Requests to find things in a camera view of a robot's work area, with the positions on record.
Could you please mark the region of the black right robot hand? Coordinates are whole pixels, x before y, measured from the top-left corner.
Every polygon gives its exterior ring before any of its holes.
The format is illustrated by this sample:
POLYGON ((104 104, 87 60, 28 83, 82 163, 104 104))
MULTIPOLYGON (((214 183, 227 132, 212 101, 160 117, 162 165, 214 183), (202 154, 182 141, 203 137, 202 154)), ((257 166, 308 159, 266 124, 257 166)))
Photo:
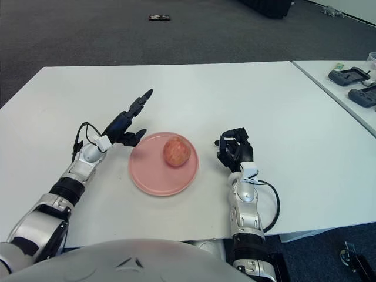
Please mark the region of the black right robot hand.
POLYGON ((219 140, 214 141, 218 147, 217 158, 231 172, 241 172, 241 163, 253 161, 253 148, 248 141, 245 128, 231 129, 223 132, 219 140))

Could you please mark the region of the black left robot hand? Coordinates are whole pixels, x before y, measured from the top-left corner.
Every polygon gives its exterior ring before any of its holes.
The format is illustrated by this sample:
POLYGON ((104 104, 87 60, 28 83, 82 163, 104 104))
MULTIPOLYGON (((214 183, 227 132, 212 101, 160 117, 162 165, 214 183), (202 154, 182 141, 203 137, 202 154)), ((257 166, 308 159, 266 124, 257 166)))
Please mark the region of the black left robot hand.
POLYGON ((138 97, 131 105, 128 111, 120 112, 115 119, 106 127, 102 136, 106 135, 111 144, 119 143, 124 146, 135 147, 145 135, 146 129, 141 129, 136 133, 128 132, 127 129, 143 109, 147 100, 151 97, 153 89, 148 90, 143 96, 138 97))

